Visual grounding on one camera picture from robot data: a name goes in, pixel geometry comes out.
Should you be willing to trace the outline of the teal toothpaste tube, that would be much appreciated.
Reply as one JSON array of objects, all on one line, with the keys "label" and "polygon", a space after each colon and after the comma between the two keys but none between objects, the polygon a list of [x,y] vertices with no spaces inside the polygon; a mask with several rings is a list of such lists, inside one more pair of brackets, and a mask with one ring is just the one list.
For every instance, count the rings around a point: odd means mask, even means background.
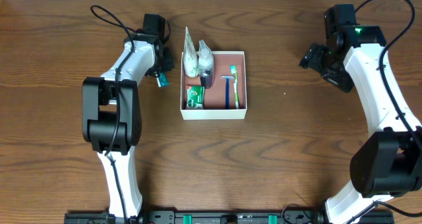
[{"label": "teal toothpaste tube", "polygon": [[160,88],[169,86],[168,79],[167,79],[167,77],[166,77],[166,75],[165,75],[164,72],[161,72],[160,74],[158,74],[158,76],[157,76],[157,83],[158,83],[158,86]]}]

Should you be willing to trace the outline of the white lotion tube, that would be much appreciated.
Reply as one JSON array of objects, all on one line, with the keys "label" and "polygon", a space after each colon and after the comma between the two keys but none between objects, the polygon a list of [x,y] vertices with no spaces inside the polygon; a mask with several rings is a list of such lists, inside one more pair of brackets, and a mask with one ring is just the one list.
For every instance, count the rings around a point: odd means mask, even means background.
[{"label": "white lotion tube", "polygon": [[183,65],[188,77],[198,76],[198,56],[187,26],[185,27]]}]

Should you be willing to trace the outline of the green soap bar packet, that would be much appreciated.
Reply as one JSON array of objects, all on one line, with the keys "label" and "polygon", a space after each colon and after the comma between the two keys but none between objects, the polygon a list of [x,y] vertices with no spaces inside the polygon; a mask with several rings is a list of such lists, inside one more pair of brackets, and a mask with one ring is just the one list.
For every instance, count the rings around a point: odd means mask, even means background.
[{"label": "green soap bar packet", "polygon": [[186,109],[204,109],[204,86],[187,86]]}]

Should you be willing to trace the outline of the blue disposable razor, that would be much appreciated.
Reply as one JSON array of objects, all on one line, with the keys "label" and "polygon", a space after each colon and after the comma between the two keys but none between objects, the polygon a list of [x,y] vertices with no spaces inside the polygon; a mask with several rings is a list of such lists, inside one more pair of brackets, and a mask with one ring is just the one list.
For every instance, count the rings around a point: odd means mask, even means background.
[{"label": "blue disposable razor", "polygon": [[222,79],[226,81],[226,87],[225,87],[225,109],[229,109],[230,103],[229,103],[229,89],[230,89],[230,80],[233,80],[235,77],[233,75],[222,75]]}]

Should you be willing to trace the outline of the green white toothbrush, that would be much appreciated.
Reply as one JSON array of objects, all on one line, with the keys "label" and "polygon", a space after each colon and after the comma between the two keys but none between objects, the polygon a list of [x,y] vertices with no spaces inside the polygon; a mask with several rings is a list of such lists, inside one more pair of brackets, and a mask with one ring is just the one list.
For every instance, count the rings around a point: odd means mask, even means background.
[{"label": "green white toothbrush", "polygon": [[238,83],[237,67],[235,65],[231,65],[230,70],[231,70],[231,73],[234,75],[233,91],[235,94],[235,107],[236,109],[239,109],[239,97],[238,97],[238,89],[237,89],[237,83]]}]

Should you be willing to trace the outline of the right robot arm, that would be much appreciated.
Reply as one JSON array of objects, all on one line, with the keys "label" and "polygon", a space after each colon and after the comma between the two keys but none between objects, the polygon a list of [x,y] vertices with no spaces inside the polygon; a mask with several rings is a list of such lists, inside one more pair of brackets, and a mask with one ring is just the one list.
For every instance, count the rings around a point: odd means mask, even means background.
[{"label": "right robot arm", "polygon": [[355,88],[369,135],[350,161],[348,183],[325,201],[318,220],[358,223],[377,206],[420,190],[421,122],[396,82],[381,29],[329,26],[326,44],[312,44],[299,65],[344,92]]}]

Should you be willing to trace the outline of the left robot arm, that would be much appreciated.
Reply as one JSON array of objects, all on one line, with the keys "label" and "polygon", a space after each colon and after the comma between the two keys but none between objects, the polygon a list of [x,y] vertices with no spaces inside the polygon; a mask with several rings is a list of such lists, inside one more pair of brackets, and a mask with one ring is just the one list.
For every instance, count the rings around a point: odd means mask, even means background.
[{"label": "left robot arm", "polygon": [[82,84],[82,135],[97,153],[107,179],[106,223],[137,223],[142,194],[136,181],[135,147],[142,117],[138,87],[145,76],[159,77],[173,66],[169,37],[131,34],[113,66]]}]

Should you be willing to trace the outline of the white box with pink inside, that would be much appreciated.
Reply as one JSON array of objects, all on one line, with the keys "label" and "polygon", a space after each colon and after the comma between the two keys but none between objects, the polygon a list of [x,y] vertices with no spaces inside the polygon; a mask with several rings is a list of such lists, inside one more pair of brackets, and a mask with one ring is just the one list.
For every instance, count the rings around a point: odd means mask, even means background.
[{"label": "white box with pink inside", "polygon": [[[186,109],[187,86],[199,86],[200,78],[190,78],[181,69],[180,85],[180,112],[185,120],[241,120],[247,113],[247,77],[246,61],[243,51],[215,51],[214,74],[215,79],[212,87],[204,93],[204,109]],[[233,80],[230,80],[229,109],[225,109],[225,87],[226,81],[222,75],[232,75],[230,66],[235,65],[238,73],[238,97],[239,109],[235,107],[235,94],[233,91]]]}]

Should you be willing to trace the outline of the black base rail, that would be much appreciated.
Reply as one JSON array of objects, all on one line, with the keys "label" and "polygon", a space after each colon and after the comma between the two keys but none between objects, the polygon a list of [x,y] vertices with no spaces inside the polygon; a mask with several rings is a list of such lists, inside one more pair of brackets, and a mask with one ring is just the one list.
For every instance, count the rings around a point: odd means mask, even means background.
[{"label": "black base rail", "polygon": [[305,208],[287,208],[281,212],[182,212],[145,211],[127,220],[102,213],[66,213],[64,224],[283,224],[326,223],[322,212]]}]

